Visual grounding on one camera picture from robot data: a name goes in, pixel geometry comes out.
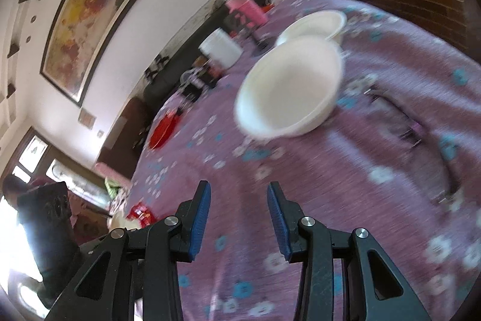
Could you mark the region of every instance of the silver screw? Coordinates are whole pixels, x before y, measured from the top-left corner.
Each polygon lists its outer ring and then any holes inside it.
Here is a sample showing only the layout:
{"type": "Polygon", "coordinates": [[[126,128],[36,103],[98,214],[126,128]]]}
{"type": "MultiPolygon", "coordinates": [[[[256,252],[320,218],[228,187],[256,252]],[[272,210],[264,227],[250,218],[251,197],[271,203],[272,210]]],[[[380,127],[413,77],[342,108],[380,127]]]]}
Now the silver screw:
{"type": "Polygon", "coordinates": [[[304,217],[301,219],[301,223],[304,225],[304,226],[314,226],[316,220],[314,218],[311,218],[311,217],[304,217]]]}
{"type": "Polygon", "coordinates": [[[122,237],[124,236],[124,231],[123,231],[122,229],[120,229],[120,228],[114,229],[114,230],[112,230],[112,232],[110,233],[110,236],[111,236],[112,238],[115,238],[115,239],[117,239],[117,238],[122,238],[122,237]]]}
{"type": "Polygon", "coordinates": [[[167,218],[165,218],[164,223],[167,226],[175,226],[177,223],[179,223],[179,218],[174,217],[174,216],[167,217],[167,218]]]}
{"type": "Polygon", "coordinates": [[[363,229],[363,228],[356,229],[356,235],[359,238],[366,238],[369,235],[369,231],[367,231],[366,229],[363,229]]]}

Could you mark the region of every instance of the framed painting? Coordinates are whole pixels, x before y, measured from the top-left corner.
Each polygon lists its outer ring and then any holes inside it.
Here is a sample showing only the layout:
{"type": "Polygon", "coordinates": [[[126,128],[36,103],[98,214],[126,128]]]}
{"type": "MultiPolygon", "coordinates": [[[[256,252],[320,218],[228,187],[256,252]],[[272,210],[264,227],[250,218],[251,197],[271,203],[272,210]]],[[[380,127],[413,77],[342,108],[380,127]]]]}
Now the framed painting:
{"type": "Polygon", "coordinates": [[[79,107],[95,67],[136,0],[62,0],[50,28],[40,74],[79,107]]]}

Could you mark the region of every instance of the pink bottle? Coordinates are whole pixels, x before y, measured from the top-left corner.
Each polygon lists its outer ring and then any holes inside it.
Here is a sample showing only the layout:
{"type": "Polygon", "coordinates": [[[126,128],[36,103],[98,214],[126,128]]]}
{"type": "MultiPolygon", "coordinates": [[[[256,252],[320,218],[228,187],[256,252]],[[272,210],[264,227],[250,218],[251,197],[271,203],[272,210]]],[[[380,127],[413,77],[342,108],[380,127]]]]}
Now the pink bottle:
{"type": "Polygon", "coordinates": [[[257,26],[262,26],[269,21],[265,13],[262,11],[259,5],[256,2],[254,2],[254,0],[224,0],[224,1],[225,1],[225,5],[228,7],[231,13],[234,10],[241,11],[257,26]]]}

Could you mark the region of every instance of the black picture frame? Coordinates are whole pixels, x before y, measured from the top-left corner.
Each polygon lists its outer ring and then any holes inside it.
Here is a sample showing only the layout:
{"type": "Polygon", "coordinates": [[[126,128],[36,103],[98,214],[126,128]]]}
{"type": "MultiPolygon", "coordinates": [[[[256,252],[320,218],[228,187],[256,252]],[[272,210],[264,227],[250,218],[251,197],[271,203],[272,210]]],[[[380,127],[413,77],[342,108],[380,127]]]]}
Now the black picture frame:
{"type": "Polygon", "coordinates": [[[40,65],[40,75],[42,75],[55,89],[57,89],[60,93],[62,93],[65,97],[67,97],[71,102],[73,102],[74,104],[76,104],[79,108],[82,107],[82,104],[83,104],[83,101],[85,100],[85,95],[87,93],[87,90],[88,90],[88,86],[90,85],[90,82],[91,82],[91,79],[92,79],[92,76],[95,72],[95,69],[97,68],[98,66],[98,63],[100,61],[100,59],[102,58],[102,55],[105,51],[105,49],[107,48],[107,46],[109,45],[109,42],[110,40],[112,39],[112,37],[114,36],[115,34],[115,31],[117,30],[118,26],[121,24],[122,20],[124,19],[124,17],[126,16],[126,14],[129,12],[129,10],[131,9],[131,7],[133,6],[133,4],[137,1],[137,0],[129,0],[125,6],[123,7],[123,9],[120,11],[118,17],[115,19],[115,21],[113,22],[110,30],[108,31],[107,35],[105,36],[105,39],[99,43],[99,49],[98,49],[98,52],[97,52],[97,55],[95,56],[95,58],[93,59],[93,61],[91,62],[91,68],[88,70],[88,75],[85,77],[85,83],[84,83],[84,86],[83,86],[83,89],[80,93],[80,97],[78,100],[76,100],[73,96],[69,96],[68,93],[66,91],[64,91],[58,84],[55,83],[54,80],[51,79],[51,77],[49,77],[49,75],[47,75],[45,72],[44,72],[44,66],[45,66],[45,63],[46,63],[46,60],[47,60],[47,54],[48,54],[48,51],[49,51],[49,47],[50,47],[50,43],[51,43],[51,39],[52,39],[52,36],[54,34],[54,31],[55,31],[55,28],[57,26],[57,23],[58,23],[58,19],[59,19],[59,16],[62,12],[62,9],[63,9],[63,6],[65,4],[67,0],[61,0],[60,4],[59,4],[59,7],[57,9],[57,12],[55,13],[55,17],[54,17],[54,20],[52,21],[52,24],[51,24],[51,27],[50,27],[50,31],[49,31],[49,35],[47,37],[47,41],[45,43],[45,48],[44,48],[44,51],[43,51],[43,56],[42,56],[42,63],[40,65]]]}

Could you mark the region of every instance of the floral tablecloth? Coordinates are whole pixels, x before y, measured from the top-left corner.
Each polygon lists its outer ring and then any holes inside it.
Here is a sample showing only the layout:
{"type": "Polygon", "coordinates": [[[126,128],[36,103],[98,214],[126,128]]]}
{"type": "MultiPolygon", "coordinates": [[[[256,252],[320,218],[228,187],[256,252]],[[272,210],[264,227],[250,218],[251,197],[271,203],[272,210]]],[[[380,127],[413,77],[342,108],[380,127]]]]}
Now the floral tablecloth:
{"type": "MultiPolygon", "coordinates": [[[[237,130],[236,93],[259,60],[247,41],[229,75],[184,115],[175,136],[142,153],[127,211],[143,201],[162,218],[189,199],[200,180],[212,186],[201,252],[194,263],[179,264],[188,321],[293,319],[301,266],[288,265],[279,253],[265,196],[270,181],[279,181],[288,199],[327,227],[368,229],[433,320],[449,319],[479,274],[481,68],[419,27],[352,0],[284,0],[259,33],[278,35],[299,16],[322,9],[348,16],[345,83],[322,126],[263,142],[237,130]],[[418,188],[406,165],[415,153],[411,144],[366,116],[371,104],[361,92],[374,81],[402,98],[439,140],[462,184],[448,207],[434,206],[418,188]]],[[[152,129],[179,103],[174,95],[152,129]]],[[[340,319],[338,270],[334,285],[340,319]]]]}

